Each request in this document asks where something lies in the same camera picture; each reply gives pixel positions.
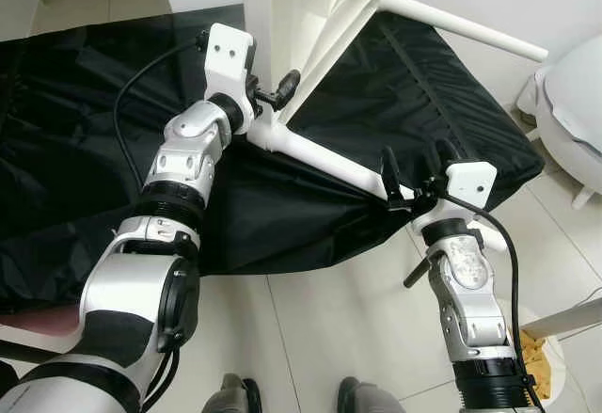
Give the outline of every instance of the person's foot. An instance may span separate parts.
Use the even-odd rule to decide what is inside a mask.
[[[354,390],[359,386],[359,380],[355,377],[343,378],[339,385],[339,396],[337,399],[337,413],[354,413]]]

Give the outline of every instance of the black wire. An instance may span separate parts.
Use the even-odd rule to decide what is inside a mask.
[[[148,72],[153,67],[157,66],[167,58],[174,56],[175,54],[191,48],[193,46],[197,46],[199,49],[202,47],[202,38],[206,36],[205,33],[200,34],[199,36],[194,37],[192,40],[186,41],[178,46],[171,48],[170,50],[162,53],[160,56],[156,57],[151,63],[142,68],[139,72],[137,72],[130,80],[121,88],[117,98],[115,100],[115,104],[113,105],[113,128],[115,130],[115,137],[119,143],[119,147],[121,148],[121,152],[123,153],[123,157],[125,161],[128,163],[128,167],[132,172],[132,176],[135,179],[135,184],[138,190],[142,190],[142,177],[140,176],[140,172],[138,171],[138,167],[135,165],[134,158],[130,153],[130,149],[128,147],[127,142],[123,138],[123,134],[121,133],[121,128],[119,127],[119,111],[121,106],[121,100],[126,95],[128,90],[142,77],[146,72]]]
[[[171,353],[165,354],[165,356],[161,360],[161,364],[159,365],[159,369],[157,369],[157,372],[155,373],[154,377],[152,378],[152,380],[151,380],[151,382],[149,384],[149,388],[147,389],[147,397],[149,397],[149,394],[151,394],[154,391],[154,389],[157,387],[157,385],[159,384],[159,382],[163,378],[163,374],[166,371],[166,367],[167,367],[167,364],[169,362],[169,358],[170,357],[171,357]]]
[[[512,242],[512,238],[508,231],[504,228],[504,226],[490,213],[486,210],[478,208],[473,204],[467,203],[466,201],[462,201],[461,199],[457,199],[456,197],[451,196],[450,194],[442,194],[440,195],[442,199],[446,199],[447,201],[451,201],[452,203],[457,204],[458,206],[462,206],[475,214],[478,214],[484,217],[489,223],[491,223],[494,227],[496,227],[499,233],[503,236],[504,241],[506,241],[506,245],[508,246],[508,252],[510,253],[510,261],[512,263],[512,301],[511,301],[511,321],[512,321],[512,340],[515,347],[516,352],[516,360],[518,361],[518,367],[520,371],[523,373],[523,376],[527,377],[527,367],[525,366],[525,360],[523,358],[522,349],[520,346],[520,333],[518,327],[518,255],[516,254],[515,244]],[[531,397],[531,401],[535,406],[537,406],[542,413],[546,413],[544,408],[542,407],[535,390],[531,383],[525,383],[527,388],[527,392]]]
[[[178,371],[178,366],[180,365],[180,349],[175,349],[171,353],[171,366],[169,366],[169,371],[167,372],[166,379],[163,381],[161,385],[157,388],[157,390],[151,394],[144,404],[142,405],[141,413],[146,413],[149,411],[153,405],[157,403],[161,396],[165,394],[171,382],[173,382],[174,377],[176,376],[176,372]]]

